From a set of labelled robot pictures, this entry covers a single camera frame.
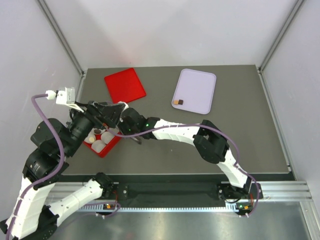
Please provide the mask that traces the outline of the dark brown chocolate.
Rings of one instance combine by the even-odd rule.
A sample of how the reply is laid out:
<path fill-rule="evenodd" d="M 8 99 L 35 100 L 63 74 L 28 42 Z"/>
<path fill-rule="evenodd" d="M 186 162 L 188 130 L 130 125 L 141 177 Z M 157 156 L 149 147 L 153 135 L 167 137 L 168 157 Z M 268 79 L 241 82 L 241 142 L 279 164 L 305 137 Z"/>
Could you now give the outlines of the dark brown chocolate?
<path fill-rule="evenodd" d="M 102 131 L 100 129 L 95 129 L 93 132 L 98 135 L 101 134 Z"/>

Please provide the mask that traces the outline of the metal tongs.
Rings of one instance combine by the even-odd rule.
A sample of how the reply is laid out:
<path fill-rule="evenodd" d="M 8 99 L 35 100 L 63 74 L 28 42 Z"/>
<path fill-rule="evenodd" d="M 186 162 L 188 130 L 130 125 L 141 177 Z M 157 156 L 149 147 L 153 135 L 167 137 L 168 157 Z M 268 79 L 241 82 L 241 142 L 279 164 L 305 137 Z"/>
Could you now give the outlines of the metal tongs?
<path fill-rule="evenodd" d="M 139 145 L 142 144 L 142 139 L 139 136 L 132 136 L 131 139 Z"/>

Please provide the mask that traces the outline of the red box lid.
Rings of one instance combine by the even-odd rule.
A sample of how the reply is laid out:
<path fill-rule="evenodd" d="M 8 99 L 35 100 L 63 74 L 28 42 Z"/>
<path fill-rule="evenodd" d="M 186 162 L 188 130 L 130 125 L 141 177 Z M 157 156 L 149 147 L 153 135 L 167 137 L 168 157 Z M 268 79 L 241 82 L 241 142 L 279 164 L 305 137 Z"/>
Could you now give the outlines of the red box lid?
<path fill-rule="evenodd" d="M 113 103 L 130 103 L 147 95 L 134 68 L 105 76 L 104 81 Z"/>

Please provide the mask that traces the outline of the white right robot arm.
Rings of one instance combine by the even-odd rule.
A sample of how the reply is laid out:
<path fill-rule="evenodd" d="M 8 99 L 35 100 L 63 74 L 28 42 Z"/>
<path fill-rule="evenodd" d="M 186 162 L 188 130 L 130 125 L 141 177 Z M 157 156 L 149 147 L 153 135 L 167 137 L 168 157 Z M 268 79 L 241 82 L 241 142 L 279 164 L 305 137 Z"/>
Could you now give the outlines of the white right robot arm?
<path fill-rule="evenodd" d="M 169 122 L 158 117 L 145 118 L 133 108 L 124 110 L 117 124 L 123 135 L 138 135 L 146 140 L 171 140 L 196 148 L 203 160 L 217 165 L 229 183 L 219 185 L 219 197 L 242 199 L 252 191 L 253 179 L 239 165 L 230 148 L 230 139 L 209 120 L 200 124 Z"/>

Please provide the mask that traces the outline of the red chocolate box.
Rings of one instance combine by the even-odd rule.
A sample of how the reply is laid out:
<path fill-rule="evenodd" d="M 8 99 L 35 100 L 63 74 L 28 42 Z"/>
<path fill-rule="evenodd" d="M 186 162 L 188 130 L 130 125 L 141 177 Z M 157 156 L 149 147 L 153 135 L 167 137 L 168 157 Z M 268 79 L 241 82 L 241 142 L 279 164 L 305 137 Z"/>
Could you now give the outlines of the red chocolate box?
<path fill-rule="evenodd" d="M 93 128 L 90 133 L 95 134 L 94 130 L 96 130 L 96 129 L 98 129 L 98 128 Z M 99 129 L 99 130 L 101 130 L 101 134 L 95 134 L 96 140 L 101 140 L 101 135 L 106 131 L 110 132 L 110 130 L 111 130 L 112 132 L 114 132 L 116 134 L 120 134 L 120 132 L 117 128 L 111 128 L 111 129 L 107 128 L 107 129 Z M 104 158 L 120 140 L 121 140 L 121 137 L 114 135 L 113 140 L 108 145 L 106 145 L 106 147 L 100 153 L 97 153 L 94 150 L 92 150 L 92 148 L 91 148 L 92 144 L 88 144 L 84 141 L 83 141 L 83 144 L 85 146 L 87 146 L 89 149 L 91 149 L 100 158 Z"/>

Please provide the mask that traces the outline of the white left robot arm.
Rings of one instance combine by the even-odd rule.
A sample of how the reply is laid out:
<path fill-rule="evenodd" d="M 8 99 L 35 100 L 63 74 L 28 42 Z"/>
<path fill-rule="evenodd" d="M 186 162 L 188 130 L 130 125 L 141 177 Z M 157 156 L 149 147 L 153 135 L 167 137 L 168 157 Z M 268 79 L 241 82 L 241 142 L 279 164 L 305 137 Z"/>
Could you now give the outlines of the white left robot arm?
<path fill-rule="evenodd" d="M 116 127 L 128 105 L 124 102 L 72 103 L 69 125 L 47 118 L 37 103 L 34 108 L 42 118 L 31 136 L 36 149 L 25 162 L 14 209 L 10 217 L 0 223 L 8 240 L 46 240 L 70 215 L 89 202 L 117 196 L 112 179 L 99 172 L 70 195 L 51 204 L 45 203 L 69 166 L 66 158 L 76 153 L 92 129 Z"/>

